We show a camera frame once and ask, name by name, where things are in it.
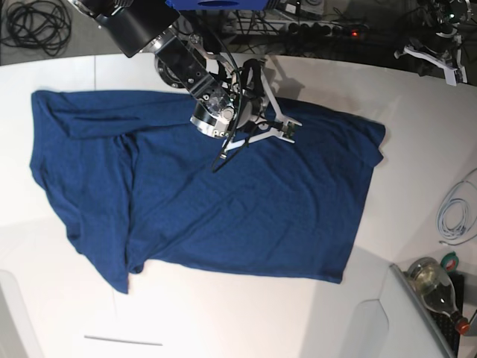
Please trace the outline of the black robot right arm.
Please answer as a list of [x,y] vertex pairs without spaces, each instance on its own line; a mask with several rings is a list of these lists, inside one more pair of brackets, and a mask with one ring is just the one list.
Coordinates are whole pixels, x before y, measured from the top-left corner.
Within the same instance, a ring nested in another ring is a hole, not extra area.
[[285,115],[265,77],[264,61],[208,52],[201,35],[174,27],[180,14],[166,1],[71,1],[71,6],[105,29],[127,57],[155,56],[157,72],[171,87],[186,89],[197,105],[192,124],[223,140],[220,157],[276,137],[293,142],[300,122]]

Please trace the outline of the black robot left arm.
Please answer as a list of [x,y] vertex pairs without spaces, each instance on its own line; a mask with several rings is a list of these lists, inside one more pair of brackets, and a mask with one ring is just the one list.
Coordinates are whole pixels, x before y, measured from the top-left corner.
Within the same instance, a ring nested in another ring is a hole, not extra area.
[[462,63],[466,39],[460,27],[472,20],[471,1],[418,1],[415,9],[397,21],[400,30],[394,58],[412,57],[414,71],[421,77],[439,69],[448,85],[466,84]]

